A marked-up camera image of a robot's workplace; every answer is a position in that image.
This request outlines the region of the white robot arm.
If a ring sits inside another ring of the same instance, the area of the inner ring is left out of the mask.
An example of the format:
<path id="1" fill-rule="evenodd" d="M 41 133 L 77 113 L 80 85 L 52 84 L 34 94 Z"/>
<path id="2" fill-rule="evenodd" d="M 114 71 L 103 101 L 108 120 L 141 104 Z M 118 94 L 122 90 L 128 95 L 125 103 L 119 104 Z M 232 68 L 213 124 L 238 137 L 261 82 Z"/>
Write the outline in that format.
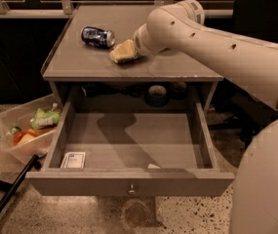
<path id="1" fill-rule="evenodd" d="M 110 58 L 121 61 L 166 48 L 198 60 L 278 111 L 278 44 L 208 28 L 201 5 L 184 0 L 153 10 Z M 253 138 L 240 162 L 230 234 L 278 234 L 278 120 Z"/>

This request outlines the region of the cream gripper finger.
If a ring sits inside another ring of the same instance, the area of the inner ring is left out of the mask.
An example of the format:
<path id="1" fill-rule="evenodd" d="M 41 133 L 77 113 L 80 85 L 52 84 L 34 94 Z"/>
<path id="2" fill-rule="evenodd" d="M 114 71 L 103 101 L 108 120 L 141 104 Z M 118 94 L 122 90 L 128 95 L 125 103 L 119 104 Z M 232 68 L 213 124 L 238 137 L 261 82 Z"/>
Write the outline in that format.
<path id="1" fill-rule="evenodd" d="M 109 53 L 110 59 L 116 63 L 124 63 L 136 59 L 138 56 L 134 41 L 131 39 L 116 45 Z"/>

